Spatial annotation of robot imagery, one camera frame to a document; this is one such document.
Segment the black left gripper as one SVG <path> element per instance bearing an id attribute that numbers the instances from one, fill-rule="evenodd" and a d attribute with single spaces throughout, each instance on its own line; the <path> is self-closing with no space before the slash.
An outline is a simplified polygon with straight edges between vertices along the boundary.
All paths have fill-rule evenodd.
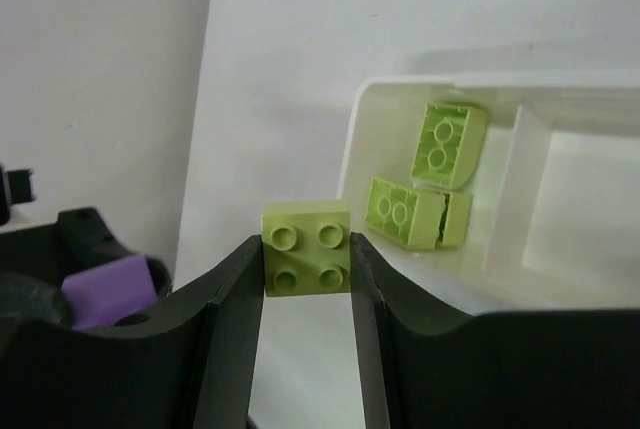
<path id="1" fill-rule="evenodd" d="M 1 316 L 72 328 L 71 309 L 61 292 L 63 280 L 133 255 L 146 258 L 157 302 L 166 299 L 172 290 L 172 278 L 165 264 L 127 248 L 94 207 L 61 212 L 53 224 L 4 233 Z"/>

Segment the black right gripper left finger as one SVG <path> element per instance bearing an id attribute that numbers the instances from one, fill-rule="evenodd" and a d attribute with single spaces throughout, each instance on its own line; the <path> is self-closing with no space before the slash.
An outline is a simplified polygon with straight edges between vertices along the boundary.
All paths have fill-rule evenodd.
<path id="1" fill-rule="evenodd" d="M 263 305 L 262 244 L 114 326 L 1 323 L 5 428 L 243 428 Z"/>

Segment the purple sloped lego brick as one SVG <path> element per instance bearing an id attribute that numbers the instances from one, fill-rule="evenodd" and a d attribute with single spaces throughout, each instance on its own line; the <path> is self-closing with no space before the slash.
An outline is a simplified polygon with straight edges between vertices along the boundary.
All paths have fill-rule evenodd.
<path id="1" fill-rule="evenodd" d="M 72 328 L 111 326 L 159 300 L 143 255 L 133 255 L 67 276 L 61 292 Z"/>

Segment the green sloped lego brick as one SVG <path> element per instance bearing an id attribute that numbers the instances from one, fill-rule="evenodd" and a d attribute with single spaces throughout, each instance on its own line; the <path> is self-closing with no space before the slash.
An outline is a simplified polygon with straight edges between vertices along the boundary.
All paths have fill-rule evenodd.
<path id="1" fill-rule="evenodd" d="M 444 192 L 445 209 L 442 213 L 437 246 L 459 247 L 467 235 L 473 196 L 465 192 Z"/>

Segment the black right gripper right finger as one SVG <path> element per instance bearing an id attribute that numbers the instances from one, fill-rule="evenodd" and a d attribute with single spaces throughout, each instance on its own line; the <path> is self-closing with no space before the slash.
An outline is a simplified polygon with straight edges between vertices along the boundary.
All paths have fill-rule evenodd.
<path id="1" fill-rule="evenodd" d="M 350 244 L 367 427 L 638 426 L 637 310 L 470 315 Z"/>

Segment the green square lego brick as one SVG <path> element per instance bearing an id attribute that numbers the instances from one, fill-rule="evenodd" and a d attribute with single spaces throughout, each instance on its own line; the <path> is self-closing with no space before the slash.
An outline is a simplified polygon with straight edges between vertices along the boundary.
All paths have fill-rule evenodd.
<path id="1" fill-rule="evenodd" d="M 369 189 L 365 221 L 369 228 L 411 251 L 431 251 L 440 237 L 446 196 L 420 191 L 379 177 Z"/>

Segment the green small lego brick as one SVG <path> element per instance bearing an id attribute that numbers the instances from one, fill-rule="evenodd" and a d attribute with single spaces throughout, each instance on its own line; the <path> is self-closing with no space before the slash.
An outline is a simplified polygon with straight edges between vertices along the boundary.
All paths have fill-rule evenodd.
<path id="1" fill-rule="evenodd" d="M 261 231 L 267 296 L 350 291 L 350 211 L 345 201 L 268 203 Z"/>

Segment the green curved lego brick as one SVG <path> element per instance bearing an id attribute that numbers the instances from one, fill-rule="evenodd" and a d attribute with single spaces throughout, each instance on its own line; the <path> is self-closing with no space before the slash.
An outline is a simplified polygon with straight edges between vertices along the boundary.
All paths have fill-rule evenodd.
<path id="1" fill-rule="evenodd" d="M 462 189 L 476 170 L 488 125 L 489 112 L 481 106 L 429 103 L 411 177 L 445 190 Z"/>

